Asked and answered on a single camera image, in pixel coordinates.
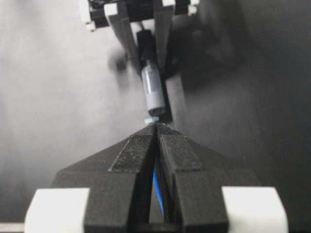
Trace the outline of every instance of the white plastic piece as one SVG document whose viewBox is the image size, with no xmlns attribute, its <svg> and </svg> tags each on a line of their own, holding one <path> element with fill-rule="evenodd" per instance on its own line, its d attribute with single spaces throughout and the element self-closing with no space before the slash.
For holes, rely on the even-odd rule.
<svg viewBox="0 0 311 233">
<path fill-rule="evenodd" d="M 166 7 L 166 6 L 175 6 L 176 5 L 176 1 L 175 0 L 162 0 L 162 5 L 164 7 Z"/>
<path fill-rule="evenodd" d="M 288 233 L 284 207 L 274 187 L 222 187 L 229 233 Z"/>
<path fill-rule="evenodd" d="M 91 22 L 88 0 L 79 0 L 80 16 L 83 23 Z"/>
<path fill-rule="evenodd" d="M 194 5 L 188 5 L 188 16 L 195 15 L 198 11 L 197 6 Z"/>
<path fill-rule="evenodd" d="M 10 222 L 10 223 L 0 223 L 0 233 L 20 233 L 24 232 L 24 223 L 20 222 Z"/>
<path fill-rule="evenodd" d="M 200 0 L 190 0 L 190 5 L 199 5 Z"/>
<path fill-rule="evenodd" d="M 105 16 L 114 16 L 118 14 L 118 5 L 116 3 L 109 3 L 104 5 Z"/>
<path fill-rule="evenodd" d="M 88 29 L 89 31 L 93 32 L 96 30 L 96 25 L 95 25 L 95 22 L 92 21 L 90 23 L 87 23 L 86 24 L 86 29 Z"/>
<path fill-rule="evenodd" d="M 38 189 L 24 233 L 84 233 L 89 188 Z"/>
</svg>

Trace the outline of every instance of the gray cylinder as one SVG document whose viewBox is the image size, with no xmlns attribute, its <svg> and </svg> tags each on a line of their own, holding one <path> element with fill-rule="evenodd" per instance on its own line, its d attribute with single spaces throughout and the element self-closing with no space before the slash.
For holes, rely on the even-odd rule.
<svg viewBox="0 0 311 233">
<path fill-rule="evenodd" d="M 148 112 L 159 116 L 166 112 L 166 105 L 161 84 L 161 77 L 156 63 L 148 60 L 141 70 L 142 82 L 146 96 Z"/>
</svg>

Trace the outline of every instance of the small metal cylinder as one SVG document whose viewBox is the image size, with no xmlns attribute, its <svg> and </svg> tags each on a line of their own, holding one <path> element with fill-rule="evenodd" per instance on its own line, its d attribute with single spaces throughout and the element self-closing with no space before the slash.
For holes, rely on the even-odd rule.
<svg viewBox="0 0 311 233">
<path fill-rule="evenodd" d="M 162 83 L 158 66 L 147 60 L 141 71 L 148 112 L 151 116 L 160 116 L 166 112 Z"/>
</svg>

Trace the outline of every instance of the blue cable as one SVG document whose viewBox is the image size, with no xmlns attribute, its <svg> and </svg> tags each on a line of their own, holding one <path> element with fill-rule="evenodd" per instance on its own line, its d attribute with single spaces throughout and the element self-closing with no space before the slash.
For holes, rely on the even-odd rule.
<svg viewBox="0 0 311 233">
<path fill-rule="evenodd" d="M 154 185 L 155 185 L 157 199 L 159 201 L 159 205 L 161 208 L 161 212 L 163 214 L 163 199 L 162 199 L 161 189 L 159 185 L 159 180 L 157 179 L 157 175 L 156 175 L 156 169 L 154 169 Z"/>
</svg>

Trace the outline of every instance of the black surface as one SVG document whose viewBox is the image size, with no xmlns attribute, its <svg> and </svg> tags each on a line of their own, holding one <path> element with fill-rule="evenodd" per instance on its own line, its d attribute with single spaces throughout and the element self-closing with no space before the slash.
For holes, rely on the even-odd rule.
<svg viewBox="0 0 311 233">
<path fill-rule="evenodd" d="M 53 188 L 90 187 L 86 233 L 126 232 L 149 222 L 156 139 L 149 126 L 59 171 Z"/>
<path fill-rule="evenodd" d="M 183 232 L 227 232 L 221 187 L 258 186 L 255 173 L 163 125 L 157 129 L 168 221 L 182 225 Z"/>
</svg>

